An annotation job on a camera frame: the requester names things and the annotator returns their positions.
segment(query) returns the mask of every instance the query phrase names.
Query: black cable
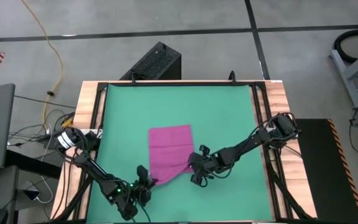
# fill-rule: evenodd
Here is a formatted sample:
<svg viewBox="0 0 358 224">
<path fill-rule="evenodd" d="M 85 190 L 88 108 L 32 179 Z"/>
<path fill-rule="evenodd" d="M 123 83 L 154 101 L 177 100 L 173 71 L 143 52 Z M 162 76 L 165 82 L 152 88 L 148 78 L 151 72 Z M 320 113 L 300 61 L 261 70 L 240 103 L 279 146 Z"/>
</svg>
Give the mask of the black cable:
<svg viewBox="0 0 358 224">
<path fill-rule="evenodd" d="M 142 193 L 143 192 L 140 192 L 139 193 L 139 198 L 142 198 Z M 152 223 L 150 217 L 149 217 L 149 214 L 146 212 L 146 209 L 143 207 L 143 205 L 141 203 L 139 203 L 140 207 L 142 208 L 143 212 L 145 213 L 146 217 L 147 217 L 147 220 L 149 221 L 149 223 Z"/>
<path fill-rule="evenodd" d="M 67 193 L 66 193 L 65 209 L 67 208 L 68 192 L 70 191 L 71 166 L 72 166 L 72 164 L 70 164 L 70 165 L 68 166 L 68 180 L 67 180 Z"/>
<path fill-rule="evenodd" d="M 64 211 L 62 211 L 62 213 L 58 217 L 55 217 L 54 221 L 68 219 L 68 217 L 71 215 L 72 211 L 74 210 L 75 206 L 83 198 L 83 194 L 85 193 L 88 186 L 92 183 L 92 181 L 93 178 L 90 175 L 86 177 L 84 184 L 78 188 L 77 193 L 74 195 L 74 197 L 72 198 L 66 209 L 64 209 Z"/>
<path fill-rule="evenodd" d="M 56 153 L 57 151 L 58 151 L 58 149 L 57 149 L 56 151 L 50 152 L 50 153 L 48 153 L 48 154 L 45 154 L 45 155 L 42 155 L 42 156 L 39 156 L 39 157 L 35 157 L 34 159 L 40 159 L 41 157 L 49 156 L 49 155 L 51 155 L 51 154 L 53 154 L 53 153 Z"/>
<path fill-rule="evenodd" d="M 196 172 L 196 174 L 195 174 L 195 176 L 197 177 L 198 176 L 198 173 L 200 172 L 200 170 L 201 169 L 199 169 L 197 172 Z M 206 186 L 208 186 L 208 180 L 206 179 L 206 177 L 203 177 L 204 178 L 204 180 L 205 180 L 205 185 L 201 185 L 202 184 L 202 182 L 200 183 L 200 187 L 206 187 Z"/>
<path fill-rule="evenodd" d="M 295 154 L 297 154 L 300 158 L 302 158 L 302 155 L 298 151 L 296 151 L 295 149 L 293 149 L 293 148 L 291 148 L 290 146 L 287 146 L 287 145 L 285 145 L 284 147 L 286 147 L 287 149 L 290 149 Z"/>
<path fill-rule="evenodd" d="M 66 161 L 63 161 L 63 191 L 62 197 L 60 198 L 59 206 L 57 207 L 55 214 L 53 214 L 50 218 L 54 219 L 56 217 L 57 212 L 59 211 L 60 206 L 62 206 L 63 196 L 65 194 L 65 187 L 66 187 Z"/>
<path fill-rule="evenodd" d="M 34 142 L 35 140 L 31 140 L 32 139 L 32 137 L 30 137 L 30 139 L 25 139 L 24 137 L 23 138 L 19 138 L 19 137 L 12 137 L 12 138 L 10 138 L 10 139 L 18 139 L 18 140 L 23 140 L 23 141 L 28 141 L 28 140 L 30 140 L 30 142 Z"/>
<path fill-rule="evenodd" d="M 48 214 L 47 214 L 47 211 L 45 211 L 45 204 L 42 205 L 42 208 L 43 208 L 43 210 L 44 210 L 45 216 L 47 217 L 48 220 L 50 220 L 50 219 L 49 219 L 49 216 L 48 216 Z"/>
<path fill-rule="evenodd" d="M 352 127 L 353 127 L 353 121 L 355 121 L 355 117 L 356 117 L 357 112 L 358 112 L 358 110 L 356 110 L 356 111 L 354 112 L 352 119 L 349 120 L 349 141 L 351 142 L 351 146 L 352 146 L 353 150 L 355 150 L 355 152 L 358 153 L 358 150 L 357 150 L 356 147 L 354 147 L 354 145 L 353 145 L 353 142 L 352 142 L 352 133 L 351 133 Z"/>
<path fill-rule="evenodd" d="M 42 134 L 15 134 L 15 136 L 17 137 L 21 137 L 21 138 L 32 138 L 32 137 L 43 137 Z"/>
<path fill-rule="evenodd" d="M 341 44 L 345 39 L 347 39 L 349 37 L 353 37 L 353 36 L 358 36 L 358 29 L 350 30 L 350 31 L 347 31 L 347 32 L 341 34 L 339 37 L 337 37 L 337 39 L 334 42 L 334 50 L 337 50 L 339 56 L 341 56 L 343 61 L 348 62 L 348 63 L 354 63 L 358 58 L 351 57 L 348 54 L 346 54 L 343 51 Z"/>
<path fill-rule="evenodd" d="M 43 126 L 43 124 L 36 124 L 36 125 L 31 125 L 31 126 L 24 127 L 24 128 L 22 128 L 22 129 L 20 129 L 20 130 L 18 130 L 18 131 L 16 131 L 16 132 L 14 132 L 13 134 L 11 134 L 11 135 L 9 136 L 9 138 L 15 136 L 16 134 L 20 133 L 20 132 L 23 131 L 23 130 L 26 130 L 26 129 L 29 129 L 29 128 L 35 128 L 35 127 L 39 127 L 39 126 Z"/>
<path fill-rule="evenodd" d="M 12 139 L 13 136 L 17 135 L 18 133 L 20 133 L 21 131 L 23 131 L 23 130 L 25 130 L 25 129 L 35 128 L 35 127 L 37 127 L 37 126 L 42 126 L 41 129 L 40 129 L 40 131 L 39 131 L 37 134 L 35 134 L 32 138 L 26 140 L 25 142 L 18 142 L 18 143 L 15 143 L 15 144 L 11 144 L 11 146 L 17 146 L 17 147 L 19 147 L 19 146 L 22 146 L 22 145 L 24 145 L 24 144 L 26 144 L 26 143 L 28 143 L 28 142 L 31 142 L 31 141 L 32 141 L 33 139 L 35 139 L 35 138 L 38 138 L 38 137 L 39 137 L 38 135 L 39 135 L 39 134 L 41 133 L 41 131 L 44 129 L 44 125 L 45 125 L 45 123 L 47 122 L 48 117 L 49 117 L 53 112 L 55 112 L 55 111 L 60 111 L 61 113 L 64 114 L 64 112 L 63 112 L 62 110 L 60 110 L 60 109 L 54 109 L 54 110 L 49 111 L 49 113 L 48 113 L 47 116 L 45 117 L 45 122 L 44 122 L 43 124 L 36 124 L 36 125 L 24 127 L 24 128 L 22 128 L 22 129 L 16 131 L 14 134 L 10 135 L 10 136 L 9 136 L 9 139 Z"/>
<path fill-rule="evenodd" d="M 278 156 L 281 157 L 282 148 L 277 149 L 277 150 L 278 150 Z M 276 160 L 277 160 L 277 158 L 274 158 L 274 159 L 270 160 L 270 162 L 274 162 Z"/>
<path fill-rule="evenodd" d="M 60 156 L 62 156 L 63 157 L 63 159 L 67 162 L 67 163 L 69 163 L 69 164 L 74 164 L 74 158 L 73 157 L 71 157 L 71 156 L 68 156 L 68 155 L 66 155 L 65 153 L 62 153 L 60 150 L 58 150 L 57 149 L 57 152 L 59 152 L 59 155 Z"/>
<path fill-rule="evenodd" d="M 17 97 L 17 98 L 22 98 L 22 99 L 25 99 L 25 100 L 36 101 L 36 102 L 40 102 L 40 103 L 48 103 L 48 104 L 50 104 L 50 105 L 55 105 L 55 106 L 62 106 L 62 107 L 66 107 L 66 108 L 73 108 L 73 109 L 76 108 L 76 107 L 74 107 L 74 106 L 66 106 L 66 105 L 61 105 L 61 104 L 58 104 L 58 103 L 51 103 L 51 102 L 46 102 L 46 101 L 43 101 L 43 100 L 36 100 L 36 99 L 24 97 L 24 96 L 15 95 L 15 97 Z"/>
</svg>

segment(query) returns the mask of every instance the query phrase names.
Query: black box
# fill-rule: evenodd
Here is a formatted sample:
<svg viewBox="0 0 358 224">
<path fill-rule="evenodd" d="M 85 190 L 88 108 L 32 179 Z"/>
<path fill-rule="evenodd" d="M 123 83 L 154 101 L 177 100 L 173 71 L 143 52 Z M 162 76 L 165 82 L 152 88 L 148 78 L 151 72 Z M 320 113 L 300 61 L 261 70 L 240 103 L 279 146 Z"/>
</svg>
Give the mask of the black box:
<svg viewBox="0 0 358 224">
<path fill-rule="evenodd" d="M 181 54 L 158 42 L 120 80 L 181 80 Z"/>
</svg>

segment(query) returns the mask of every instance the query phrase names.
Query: green tabletop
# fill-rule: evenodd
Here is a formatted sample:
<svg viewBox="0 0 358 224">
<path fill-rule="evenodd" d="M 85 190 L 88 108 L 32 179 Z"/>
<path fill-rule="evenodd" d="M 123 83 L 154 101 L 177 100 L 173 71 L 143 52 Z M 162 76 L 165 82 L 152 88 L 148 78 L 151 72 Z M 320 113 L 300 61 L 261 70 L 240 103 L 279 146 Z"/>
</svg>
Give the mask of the green tabletop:
<svg viewBox="0 0 358 224">
<path fill-rule="evenodd" d="M 149 168 L 148 130 L 184 124 L 191 125 L 195 151 L 201 144 L 214 152 L 241 142 L 255 128 L 249 87 L 109 85 L 97 163 L 133 182 L 138 165 Z M 152 222 L 272 220 L 259 149 L 243 156 L 228 178 L 209 180 L 206 188 L 190 177 L 181 174 L 152 189 L 145 207 Z M 147 222 L 138 210 L 135 221 Z M 125 221 L 95 182 L 87 223 L 102 222 Z"/>
</svg>

